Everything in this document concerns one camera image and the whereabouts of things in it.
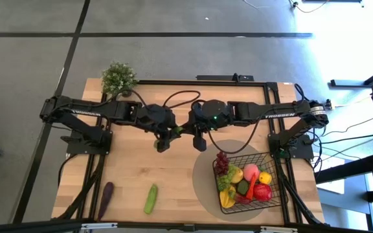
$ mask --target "fruit basket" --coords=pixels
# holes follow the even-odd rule
[[[235,203],[230,208],[224,208],[221,204],[220,198],[218,198],[220,202],[221,211],[224,214],[234,214],[240,212],[246,212],[251,210],[259,210],[263,208],[270,208],[274,206],[280,206],[280,189],[278,187],[278,180],[277,180],[277,172],[275,168],[274,160],[269,156],[270,154],[267,153],[256,153],[250,155],[241,155],[236,157],[228,157],[229,164],[233,164],[240,169],[244,169],[244,166],[247,164],[255,164],[259,167],[260,170],[265,171],[271,175],[271,182],[269,186],[272,191],[271,199],[268,201],[257,201],[255,198],[248,204],[243,203]],[[216,172],[216,160],[212,163],[212,169],[214,171],[215,182],[217,186],[218,195],[220,195],[219,191],[219,184],[217,180],[217,172]]]

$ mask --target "potted plant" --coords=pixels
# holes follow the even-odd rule
[[[107,94],[120,93],[122,89],[132,89],[136,86],[136,73],[127,63],[113,61],[107,70],[102,72],[103,92]],[[123,97],[129,97],[131,91],[123,91]]]

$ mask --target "wooden table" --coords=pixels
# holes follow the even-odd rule
[[[292,102],[296,99],[292,83],[278,83],[278,89],[282,103]],[[181,90],[200,91],[200,98],[204,100],[218,99],[225,102],[245,101],[265,104],[263,90],[257,87],[138,85],[135,90],[142,95],[147,104],[163,104],[168,96]],[[195,95],[192,93],[177,95],[171,99],[168,105],[190,100]],[[88,79],[83,99],[99,102],[101,96],[100,79]],[[139,101],[134,95],[129,99]],[[174,109],[178,124],[188,120],[189,110],[190,104]],[[96,118],[79,117],[88,124],[95,125]],[[286,118],[284,121],[286,128],[291,127],[297,120],[298,118]],[[144,133],[140,129],[128,126],[112,125],[111,129],[114,133],[113,142],[111,151],[106,157],[97,208],[104,185],[111,181],[116,187],[106,214],[102,218],[103,221],[229,223],[208,213],[195,195],[192,186],[192,169],[199,151],[192,147],[192,135],[183,135],[181,139],[171,143],[169,150],[157,153],[152,146],[155,140],[152,133]],[[213,134],[216,140],[238,139],[246,141],[252,129],[253,127],[228,127]],[[269,151],[268,133],[268,121],[262,120],[250,145],[259,152]],[[205,138],[210,144],[208,135],[205,135]],[[65,165],[52,211],[53,217],[62,214],[81,190],[87,160],[88,155],[78,155]],[[300,197],[315,217],[324,222],[312,168],[302,159],[293,159],[292,162]],[[159,195],[153,214],[146,215],[143,212],[143,207],[152,183],[158,185]],[[84,217],[88,216],[91,192],[86,199]],[[289,195],[288,197],[289,216],[290,220],[294,222],[293,205]],[[283,225],[282,210],[279,206],[267,208],[253,219],[233,224]]]

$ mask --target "circular mat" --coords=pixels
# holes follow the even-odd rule
[[[241,148],[244,145],[244,142],[237,140],[221,140],[217,142],[217,145],[228,151]],[[195,162],[192,174],[192,184],[194,185],[195,194],[197,195],[199,202],[201,202],[201,205],[204,206],[207,212],[225,221],[240,222],[256,217],[263,210],[252,210],[234,214],[224,214],[221,212],[214,172],[212,171],[212,162],[216,159],[218,152],[220,151],[211,144],[207,147],[206,151],[198,156]],[[251,146],[246,146],[241,152],[227,156],[234,157],[254,153],[258,153],[258,151]]]

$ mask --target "yellow lemon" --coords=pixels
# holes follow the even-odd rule
[[[270,184],[270,182],[271,182],[271,175],[268,174],[267,172],[262,172],[262,173],[260,173],[260,175],[258,176],[258,180],[259,180],[260,183],[262,183],[262,184]]]

